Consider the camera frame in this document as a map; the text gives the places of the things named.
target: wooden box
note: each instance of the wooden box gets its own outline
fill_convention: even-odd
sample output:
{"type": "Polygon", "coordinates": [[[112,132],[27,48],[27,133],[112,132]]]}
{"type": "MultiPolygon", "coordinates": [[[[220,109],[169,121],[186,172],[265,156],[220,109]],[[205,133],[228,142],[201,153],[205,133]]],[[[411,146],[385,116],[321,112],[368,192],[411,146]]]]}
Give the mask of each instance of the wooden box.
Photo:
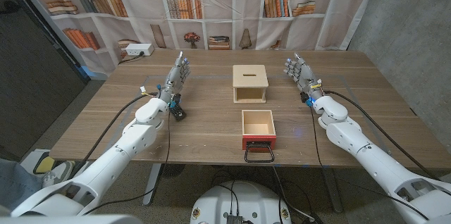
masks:
{"type": "Polygon", "coordinates": [[[233,102],[265,104],[268,78],[263,65],[233,66],[233,102]]]}
{"type": "Polygon", "coordinates": [[[276,143],[273,112],[270,110],[242,110],[242,149],[248,142],[269,142],[271,149],[276,143]]]}

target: concrete wall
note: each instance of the concrete wall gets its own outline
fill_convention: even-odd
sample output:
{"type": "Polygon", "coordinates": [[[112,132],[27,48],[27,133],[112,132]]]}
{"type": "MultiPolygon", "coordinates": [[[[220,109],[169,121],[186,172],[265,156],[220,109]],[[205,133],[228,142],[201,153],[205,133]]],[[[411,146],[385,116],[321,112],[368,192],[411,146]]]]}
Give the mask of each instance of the concrete wall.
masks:
{"type": "Polygon", "coordinates": [[[349,50],[366,53],[451,153],[451,0],[369,0],[349,50]]]}

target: black remote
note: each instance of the black remote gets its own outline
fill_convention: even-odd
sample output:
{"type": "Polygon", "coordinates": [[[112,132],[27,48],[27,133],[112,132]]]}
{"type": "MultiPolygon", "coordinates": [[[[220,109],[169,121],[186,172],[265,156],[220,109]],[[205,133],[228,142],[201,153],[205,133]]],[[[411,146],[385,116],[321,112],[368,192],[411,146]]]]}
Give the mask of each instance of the black remote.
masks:
{"type": "Polygon", "coordinates": [[[180,105],[178,105],[178,103],[176,103],[173,108],[169,107],[169,110],[174,115],[174,117],[177,121],[182,121],[183,118],[186,117],[186,113],[182,110],[182,107],[180,107],[180,105]]]}

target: gray pants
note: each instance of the gray pants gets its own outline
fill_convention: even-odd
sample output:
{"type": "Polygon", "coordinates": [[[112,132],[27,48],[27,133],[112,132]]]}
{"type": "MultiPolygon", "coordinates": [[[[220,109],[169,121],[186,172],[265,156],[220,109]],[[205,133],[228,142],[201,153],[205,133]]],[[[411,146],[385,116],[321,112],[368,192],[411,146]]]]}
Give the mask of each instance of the gray pants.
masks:
{"type": "Polygon", "coordinates": [[[19,163],[0,158],[0,205],[12,211],[41,187],[41,179],[19,163]]]}

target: white cable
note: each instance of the white cable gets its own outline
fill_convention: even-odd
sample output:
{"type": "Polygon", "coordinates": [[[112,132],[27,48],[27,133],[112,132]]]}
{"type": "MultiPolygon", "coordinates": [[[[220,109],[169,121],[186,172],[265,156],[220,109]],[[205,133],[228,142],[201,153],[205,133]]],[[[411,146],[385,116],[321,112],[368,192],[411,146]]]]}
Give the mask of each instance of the white cable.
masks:
{"type": "Polygon", "coordinates": [[[287,198],[285,197],[285,193],[283,192],[283,187],[282,187],[282,183],[280,182],[279,175],[277,174],[276,168],[274,168],[274,166],[273,166],[273,170],[274,170],[274,173],[276,174],[277,181],[279,182],[280,190],[282,190],[282,196],[283,196],[283,199],[285,200],[285,203],[287,203],[287,205],[288,205],[289,207],[291,207],[292,209],[294,209],[296,212],[301,213],[303,216],[309,218],[309,219],[310,219],[310,222],[315,222],[315,218],[313,218],[313,217],[311,217],[310,215],[304,213],[303,211],[301,211],[301,210],[295,208],[294,206],[292,206],[292,205],[290,204],[290,202],[288,202],[287,198]]]}

